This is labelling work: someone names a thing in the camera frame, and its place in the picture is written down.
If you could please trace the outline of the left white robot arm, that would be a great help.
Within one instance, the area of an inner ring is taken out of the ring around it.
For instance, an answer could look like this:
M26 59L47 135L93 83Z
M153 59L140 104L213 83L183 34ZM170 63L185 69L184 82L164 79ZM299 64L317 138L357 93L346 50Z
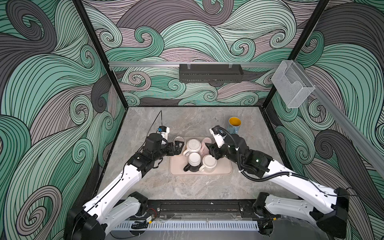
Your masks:
M184 142L168 142L166 133L151 133L141 149L129 158L117 177L83 206L67 214L65 240L103 240L116 226L132 216L146 213L148 199L138 192L121 197L165 156L182 153Z

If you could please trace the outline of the beige pink ribbed mug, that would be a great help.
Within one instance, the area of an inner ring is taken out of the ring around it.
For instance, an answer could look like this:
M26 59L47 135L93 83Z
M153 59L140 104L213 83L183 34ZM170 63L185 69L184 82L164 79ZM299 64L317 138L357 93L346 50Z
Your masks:
M185 146L185 139L181 136L176 136L173 138L173 143L178 149L183 149Z

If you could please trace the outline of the blue butterfly mug yellow inside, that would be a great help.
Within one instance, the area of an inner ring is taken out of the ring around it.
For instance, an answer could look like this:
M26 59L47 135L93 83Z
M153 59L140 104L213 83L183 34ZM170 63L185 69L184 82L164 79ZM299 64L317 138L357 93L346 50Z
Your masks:
M239 118L231 117L229 118L229 125L227 127L227 131L230 134L238 134L241 125L242 125L242 121Z

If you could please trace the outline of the black mug white base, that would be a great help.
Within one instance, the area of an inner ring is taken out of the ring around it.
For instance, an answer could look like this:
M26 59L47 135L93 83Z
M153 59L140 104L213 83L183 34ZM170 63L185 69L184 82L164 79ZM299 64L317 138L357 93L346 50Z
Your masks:
M188 163L183 168L184 172L198 172L201 167L201 156L199 153L191 153L188 156Z

